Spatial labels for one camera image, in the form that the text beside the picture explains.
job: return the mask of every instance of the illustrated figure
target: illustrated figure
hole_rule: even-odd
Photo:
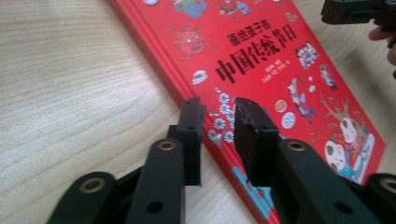
[[[326,114],[324,117],[326,118],[328,116],[334,116],[340,121],[340,129],[346,142],[346,149],[353,154],[355,159],[363,151],[369,134],[368,130],[364,126],[360,126],[356,120],[352,119],[349,116],[348,99],[346,99],[346,101],[344,102],[344,111],[341,111],[341,109],[338,107],[336,107],[334,111],[327,105],[326,101],[324,101],[323,96],[321,96],[321,98],[321,102],[329,110],[329,113]]]
[[[320,76],[326,82],[328,86],[332,89],[332,91],[337,90],[337,86],[335,85],[335,81],[332,78],[332,74],[330,73],[328,67],[325,64],[321,64],[319,66]]]
[[[295,52],[301,66],[304,69],[308,69],[318,57],[317,51],[313,48],[312,44],[309,41],[306,43],[306,45],[301,46]]]
[[[294,78],[288,86],[289,95],[294,105],[303,117],[308,118],[308,122],[312,123],[312,115],[316,115],[315,110],[306,103],[305,94],[301,95],[297,92],[297,79]]]
[[[251,12],[246,3],[237,0],[224,0],[221,3],[217,3],[217,6],[219,8],[220,15],[236,17],[238,12],[242,12],[244,15]]]
[[[355,171],[349,164],[349,151],[345,151],[341,145],[330,140],[324,147],[326,161],[332,170],[343,177],[355,181]]]
[[[173,42],[175,48],[184,53],[180,56],[181,61],[191,59],[193,54],[201,53],[207,46],[199,29],[184,27],[182,31],[168,30],[176,38]]]
[[[364,137],[358,136],[358,127],[356,121],[344,118],[340,122],[341,131],[346,141],[346,149],[351,151],[353,157],[359,156],[364,148]]]
[[[239,10],[242,11],[242,14],[244,15],[247,15],[251,12],[246,3],[243,3],[241,1],[236,1],[236,6],[238,7]]]
[[[192,18],[201,17],[203,11],[207,9],[207,3],[205,0],[172,0],[174,3],[174,9],[176,11],[184,11],[188,16]]]

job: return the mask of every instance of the book spine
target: book spine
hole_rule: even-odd
[[[254,202],[251,201],[251,199],[248,197],[245,189],[242,187],[241,183],[239,183],[238,179],[233,174],[232,167],[226,160],[224,160],[219,150],[215,146],[213,146],[213,143],[207,138],[204,139],[204,144],[212,158],[215,160],[216,164],[219,166],[220,170],[224,173],[233,189],[236,191],[244,205],[249,210],[250,214],[253,215],[253,217],[256,219],[257,223],[269,223],[268,220],[266,220],[262,216],[260,210],[254,204]]]
[[[169,78],[164,69],[161,67],[161,63],[157,61],[155,54],[153,51],[148,50],[148,46],[141,36],[136,30],[134,24],[132,24],[129,20],[127,15],[125,15],[124,11],[120,7],[120,3],[118,0],[107,0],[110,7],[113,9],[114,13],[120,20],[121,24],[124,26],[125,30],[128,32],[129,36],[135,42],[136,46],[139,48],[140,52],[148,61],[148,64],[153,69],[154,73],[157,75],[157,78],[160,79],[161,83],[164,85],[166,90],[169,92],[175,103],[179,108],[186,100],[184,99],[183,95],[177,90],[177,86],[174,82],[172,82]]]

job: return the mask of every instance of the book title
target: book title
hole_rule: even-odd
[[[236,74],[245,75],[262,62],[267,62],[268,58],[285,49],[297,35],[289,24],[272,28],[267,20],[262,20],[227,37],[233,47],[247,43],[245,47],[231,53],[228,61],[218,60],[219,67],[216,68],[216,72],[221,80],[235,83]]]

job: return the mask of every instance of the light wood surface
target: light wood surface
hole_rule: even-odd
[[[368,40],[372,24],[324,24],[323,1],[295,4],[387,143],[379,171],[396,174],[386,42]],[[81,175],[121,177],[141,166],[178,112],[106,1],[0,1],[1,223],[45,223]],[[187,223],[254,223],[202,154],[203,186],[187,188]]]

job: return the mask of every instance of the hardcover book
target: hardcover book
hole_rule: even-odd
[[[201,98],[205,146],[258,222],[278,218],[235,151],[235,97],[336,174],[361,184],[375,173],[385,144],[291,0],[108,2],[176,103]]]

